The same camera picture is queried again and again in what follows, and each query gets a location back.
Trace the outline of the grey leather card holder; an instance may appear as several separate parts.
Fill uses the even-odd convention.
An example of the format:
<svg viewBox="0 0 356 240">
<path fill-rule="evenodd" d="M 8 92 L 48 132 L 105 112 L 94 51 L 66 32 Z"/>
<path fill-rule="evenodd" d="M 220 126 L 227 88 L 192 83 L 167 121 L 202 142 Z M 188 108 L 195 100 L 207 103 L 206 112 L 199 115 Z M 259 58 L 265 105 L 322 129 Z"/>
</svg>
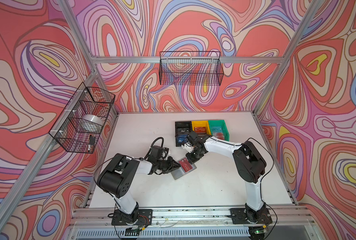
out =
<svg viewBox="0 0 356 240">
<path fill-rule="evenodd" d="M 179 168 L 171 172 L 174 180 L 178 180 L 197 169 L 196 165 L 191 164 L 187 157 L 180 159 L 178 163 Z"/>
</svg>

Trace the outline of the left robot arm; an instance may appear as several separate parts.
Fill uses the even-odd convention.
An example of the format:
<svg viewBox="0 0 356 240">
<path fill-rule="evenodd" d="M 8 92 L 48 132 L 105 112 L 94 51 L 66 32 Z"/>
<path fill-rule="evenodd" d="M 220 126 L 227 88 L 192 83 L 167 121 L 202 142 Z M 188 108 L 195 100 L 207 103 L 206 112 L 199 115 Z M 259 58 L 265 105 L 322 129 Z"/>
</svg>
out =
<svg viewBox="0 0 356 240">
<path fill-rule="evenodd" d="M 116 154 L 95 180 L 97 187 L 113 197 L 123 214 L 132 215 L 139 207 L 130 193 L 135 175 L 164 175 L 181 167 L 164 142 L 163 137 L 156 138 L 143 158 Z"/>
</svg>

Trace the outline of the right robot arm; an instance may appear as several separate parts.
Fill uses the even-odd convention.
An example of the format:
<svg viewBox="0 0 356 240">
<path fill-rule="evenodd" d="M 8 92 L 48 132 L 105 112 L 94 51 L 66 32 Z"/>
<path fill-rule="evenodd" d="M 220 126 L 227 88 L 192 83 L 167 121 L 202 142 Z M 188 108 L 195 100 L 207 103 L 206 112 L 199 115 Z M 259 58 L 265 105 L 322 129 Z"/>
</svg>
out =
<svg viewBox="0 0 356 240">
<path fill-rule="evenodd" d="M 246 140 L 244 143 L 233 143 L 211 135 L 200 136 L 190 132 L 181 147 L 187 151 L 186 157 L 191 164 L 207 153 L 220 154 L 234 160 L 237 172 L 246 186 L 245 219 L 251 224 L 260 221 L 267 210 L 261 190 L 267 163 L 252 142 Z"/>
</svg>

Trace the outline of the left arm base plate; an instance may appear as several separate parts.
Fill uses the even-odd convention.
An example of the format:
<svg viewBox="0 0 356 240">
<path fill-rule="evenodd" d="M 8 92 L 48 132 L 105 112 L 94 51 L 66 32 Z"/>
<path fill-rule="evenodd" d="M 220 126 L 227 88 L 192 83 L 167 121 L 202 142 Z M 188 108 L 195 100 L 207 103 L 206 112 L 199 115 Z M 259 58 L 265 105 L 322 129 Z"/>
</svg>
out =
<svg viewBox="0 0 356 240">
<path fill-rule="evenodd" d="M 125 214 L 120 210 L 115 210 L 108 214 L 112 219 L 112 226 L 148 226 L 152 224 L 152 209 L 135 209 L 131 214 Z"/>
</svg>

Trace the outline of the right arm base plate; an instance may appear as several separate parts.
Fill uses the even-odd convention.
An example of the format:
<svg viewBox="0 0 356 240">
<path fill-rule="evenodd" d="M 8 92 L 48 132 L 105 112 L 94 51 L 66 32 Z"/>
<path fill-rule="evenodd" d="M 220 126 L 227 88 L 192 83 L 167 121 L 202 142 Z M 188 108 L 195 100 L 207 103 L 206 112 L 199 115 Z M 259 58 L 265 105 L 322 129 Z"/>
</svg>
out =
<svg viewBox="0 0 356 240">
<path fill-rule="evenodd" d="M 235 225 L 269 225 L 273 223 L 271 214 L 266 207 L 258 211 L 250 208 L 231 208 L 230 214 L 227 217 L 231 218 Z"/>
</svg>

